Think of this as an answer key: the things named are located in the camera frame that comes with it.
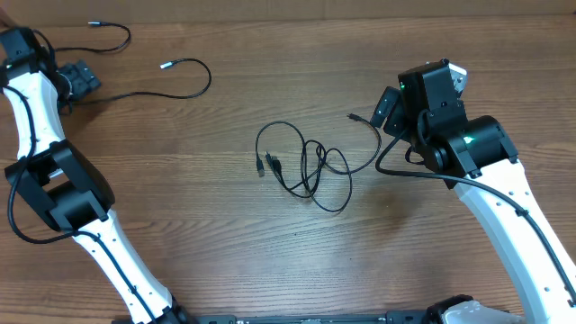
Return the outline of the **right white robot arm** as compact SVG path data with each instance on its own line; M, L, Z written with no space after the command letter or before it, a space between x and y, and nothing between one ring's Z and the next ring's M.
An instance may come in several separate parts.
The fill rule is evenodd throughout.
M517 290L521 316L494 310L467 295L427 309L425 323L573 323L575 264L541 211L518 150L501 124L469 119L461 96L467 72L443 58L398 75L373 121L394 141L409 143L425 172L385 175L440 179L481 224Z

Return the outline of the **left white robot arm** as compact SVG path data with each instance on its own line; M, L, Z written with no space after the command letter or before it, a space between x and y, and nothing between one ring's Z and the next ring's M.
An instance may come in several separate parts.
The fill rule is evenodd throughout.
M7 217L13 232L32 241L15 223L14 199L21 196L56 231L54 241L71 238L92 256L124 300L130 322L192 322L123 233L107 180L65 137L62 108L92 93L100 80L84 61L58 66L55 49L39 31L3 31L1 44L7 55L1 90L19 136L17 161L4 171L11 186Z

